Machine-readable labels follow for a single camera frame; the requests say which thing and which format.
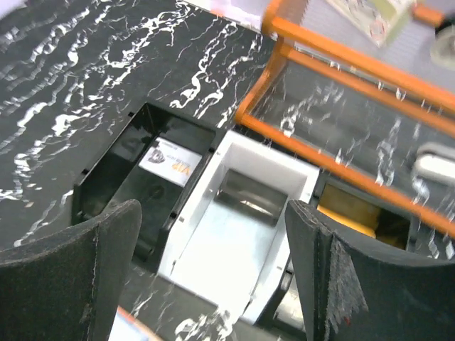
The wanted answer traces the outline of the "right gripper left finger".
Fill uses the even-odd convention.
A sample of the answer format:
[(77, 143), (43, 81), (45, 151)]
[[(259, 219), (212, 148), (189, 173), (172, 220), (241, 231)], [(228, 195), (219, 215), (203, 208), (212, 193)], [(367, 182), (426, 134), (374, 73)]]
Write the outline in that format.
[(107, 340), (139, 236), (128, 200), (1, 252), (2, 340)]

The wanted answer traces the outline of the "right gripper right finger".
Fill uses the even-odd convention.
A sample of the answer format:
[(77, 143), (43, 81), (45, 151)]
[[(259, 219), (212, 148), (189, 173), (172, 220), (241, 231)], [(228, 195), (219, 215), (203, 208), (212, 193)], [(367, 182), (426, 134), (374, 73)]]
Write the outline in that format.
[(391, 247), (291, 200), (285, 225), (308, 340), (453, 340), (454, 263)]

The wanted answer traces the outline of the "pink leather card holder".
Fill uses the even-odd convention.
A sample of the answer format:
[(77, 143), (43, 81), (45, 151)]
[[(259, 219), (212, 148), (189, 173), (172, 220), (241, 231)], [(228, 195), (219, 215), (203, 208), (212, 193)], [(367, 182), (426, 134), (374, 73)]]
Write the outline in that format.
[(145, 324), (134, 318), (130, 313), (119, 306), (117, 308), (108, 340), (161, 341), (161, 338)]

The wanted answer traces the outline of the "gold card in tray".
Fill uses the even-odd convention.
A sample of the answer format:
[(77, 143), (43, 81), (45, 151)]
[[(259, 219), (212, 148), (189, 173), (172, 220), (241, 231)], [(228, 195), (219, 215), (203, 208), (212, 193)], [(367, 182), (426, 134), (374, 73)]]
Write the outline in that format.
[(344, 190), (327, 185), (319, 199), (317, 210), (357, 232), (376, 238), (381, 209)]

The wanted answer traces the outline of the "silver card in tray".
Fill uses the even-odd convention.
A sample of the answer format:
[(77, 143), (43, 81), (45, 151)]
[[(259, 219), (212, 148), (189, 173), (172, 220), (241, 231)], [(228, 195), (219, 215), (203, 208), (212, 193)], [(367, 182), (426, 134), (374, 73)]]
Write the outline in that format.
[(202, 156), (161, 137), (151, 144), (139, 167), (184, 187)]

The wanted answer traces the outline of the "right black tray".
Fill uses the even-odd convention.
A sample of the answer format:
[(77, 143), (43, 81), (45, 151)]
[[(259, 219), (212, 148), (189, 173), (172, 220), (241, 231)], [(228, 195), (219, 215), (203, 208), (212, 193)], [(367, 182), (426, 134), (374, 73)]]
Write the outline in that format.
[(290, 249), (259, 326), (289, 340), (453, 340), (454, 239), (323, 172), (284, 211)]

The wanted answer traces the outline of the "black tray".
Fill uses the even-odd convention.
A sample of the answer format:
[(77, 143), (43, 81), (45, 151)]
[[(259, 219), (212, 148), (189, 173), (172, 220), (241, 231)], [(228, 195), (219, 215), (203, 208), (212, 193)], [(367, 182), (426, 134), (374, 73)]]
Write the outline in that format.
[[(157, 271), (171, 228), (225, 135), (204, 121), (157, 102), (145, 102), (99, 150), (74, 184), (71, 222), (89, 220), (126, 200), (138, 200), (142, 223), (134, 259)], [(202, 156), (184, 187), (139, 167), (161, 137)]]
[(290, 249), (259, 326), (289, 340), (453, 340), (454, 239), (323, 172), (284, 211)]

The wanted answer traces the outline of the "middle white tray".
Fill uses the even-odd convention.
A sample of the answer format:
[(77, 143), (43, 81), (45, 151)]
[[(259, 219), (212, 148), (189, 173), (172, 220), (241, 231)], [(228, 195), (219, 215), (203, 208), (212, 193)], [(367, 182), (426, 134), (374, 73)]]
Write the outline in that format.
[(159, 274), (255, 323), (287, 268), (284, 210), (309, 202), (319, 169), (227, 132), (168, 236)]

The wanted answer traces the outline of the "small white hole punch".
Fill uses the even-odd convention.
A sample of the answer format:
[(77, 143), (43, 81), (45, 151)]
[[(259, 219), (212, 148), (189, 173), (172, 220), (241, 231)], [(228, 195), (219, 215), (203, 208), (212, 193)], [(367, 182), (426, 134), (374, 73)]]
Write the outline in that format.
[(412, 173), (454, 186), (454, 148), (434, 142), (421, 145), (415, 154)]

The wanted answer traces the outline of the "left black tray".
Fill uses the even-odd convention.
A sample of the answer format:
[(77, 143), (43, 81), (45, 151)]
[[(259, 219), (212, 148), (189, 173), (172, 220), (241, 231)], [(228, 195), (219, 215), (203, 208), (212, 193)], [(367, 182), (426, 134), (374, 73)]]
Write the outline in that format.
[[(145, 102), (99, 150), (74, 184), (71, 222), (89, 220), (126, 200), (138, 200), (142, 223), (134, 259), (157, 271), (171, 228), (225, 135), (204, 121), (157, 102)], [(202, 156), (184, 187), (139, 167), (161, 137)]]

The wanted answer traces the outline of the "orange wooden shelf rack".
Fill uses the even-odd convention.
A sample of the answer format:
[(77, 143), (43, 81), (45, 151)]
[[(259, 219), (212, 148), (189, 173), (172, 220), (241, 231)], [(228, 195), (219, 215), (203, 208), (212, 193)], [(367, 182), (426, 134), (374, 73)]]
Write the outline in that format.
[(417, 1), (383, 47), (327, 1), (271, 1), (261, 30), (276, 41), (235, 121), (453, 234), (454, 186), (412, 165), (454, 147), (454, 2)]

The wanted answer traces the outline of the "white staples box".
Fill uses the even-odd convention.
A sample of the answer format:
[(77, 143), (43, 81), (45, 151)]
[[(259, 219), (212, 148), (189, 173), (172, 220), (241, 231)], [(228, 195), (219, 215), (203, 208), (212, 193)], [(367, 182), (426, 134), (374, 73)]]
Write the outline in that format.
[(417, 1), (340, 0), (327, 3), (345, 16), (377, 47), (382, 47), (397, 35), (410, 18), (410, 11)]

